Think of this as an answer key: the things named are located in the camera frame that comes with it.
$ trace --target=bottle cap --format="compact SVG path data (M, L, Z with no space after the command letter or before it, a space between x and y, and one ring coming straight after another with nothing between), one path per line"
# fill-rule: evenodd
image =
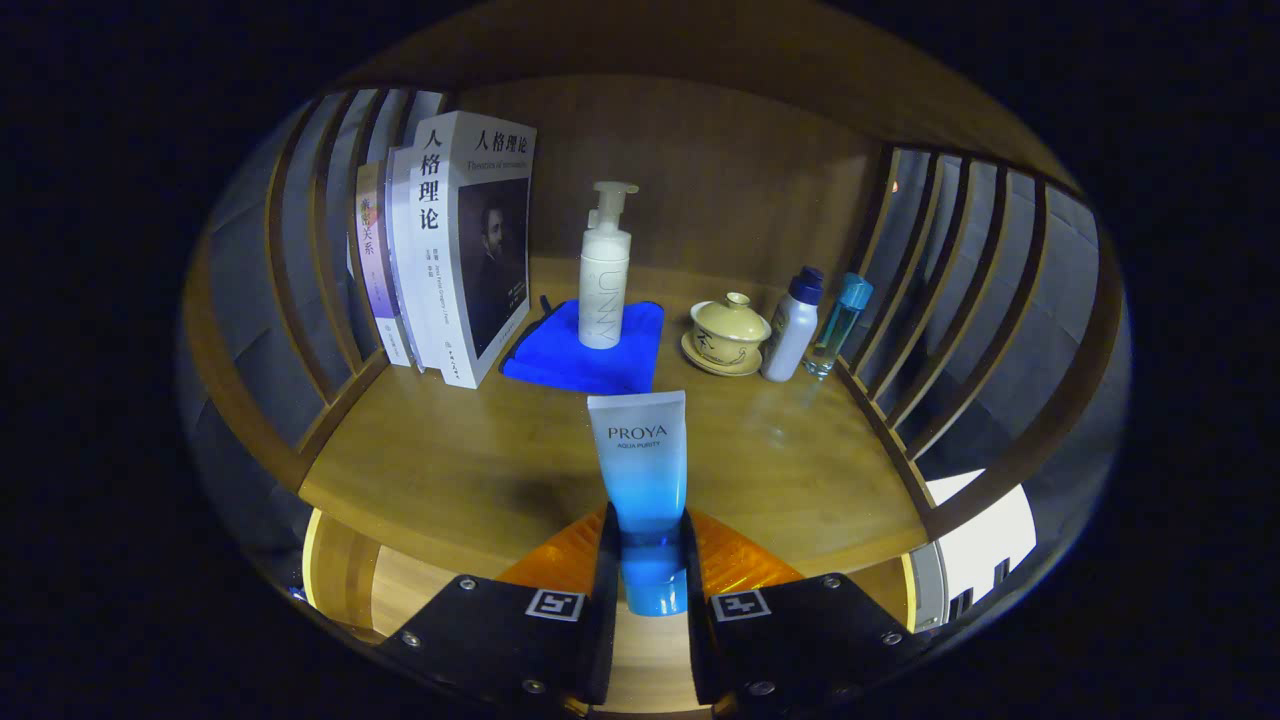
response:
M805 305L817 305L822 300L822 270L805 265L791 278L787 292Z
M618 228L627 195L640 191L628 182L600 181L591 186L600 193L599 206L586 214L582 233L582 256L591 260L627 260L631 258L631 233Z
M622 538L622 584L627 607L636 615L659 618L689 609L687 573L682 568L678 543L631 544Z
M845 287L840 291L840 304L850 310L865 310L872 299L872 283L858 273L845 273Z
M627 609L645 618L677 615L689 610L689 580L685 570L667 583L631 583L626 585Z

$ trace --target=yellow ceramic cup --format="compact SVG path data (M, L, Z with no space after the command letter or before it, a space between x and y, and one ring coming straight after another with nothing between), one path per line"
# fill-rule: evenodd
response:
M769 323L751 310L751 299L741 292L699 302L689 314L694 318L694 348L708 363L726 368L745 363L773 332Z

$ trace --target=blue bottle cap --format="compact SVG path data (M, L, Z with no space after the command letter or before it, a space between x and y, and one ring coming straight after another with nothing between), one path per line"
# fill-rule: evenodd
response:
M681 570L667 583L626 585L627 609L645 618L662 618L689 610L687 573Z
M817 305L822 300L822 270L805 265L791 278L787 292L805 305Z
M872 299L872 283L858 273L845 273L845 287L840 291L840 304L850 310L865 310Z
M687 610L687 573L680 546L628 546L628 539L622 539L622 584L631 612L660 618Z

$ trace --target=glass bottle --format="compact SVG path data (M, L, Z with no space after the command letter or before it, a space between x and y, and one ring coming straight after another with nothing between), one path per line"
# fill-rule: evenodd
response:
M810 374L826 378L836 365L841 347L849 340L849 333L858 324L858 318L872 297L872 283L856 273L845 273L845 284L840 288L836 302L827 314L827 322L819 325L813 345L804 354L804 369Z

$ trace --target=blue cloth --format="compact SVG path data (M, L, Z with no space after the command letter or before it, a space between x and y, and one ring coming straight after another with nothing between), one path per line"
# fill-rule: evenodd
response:
M662 322L662 305L627 305L622 340L608 350L591 350L577 341L577 300L570 300L520 341L502 374L591 395L653 392Z

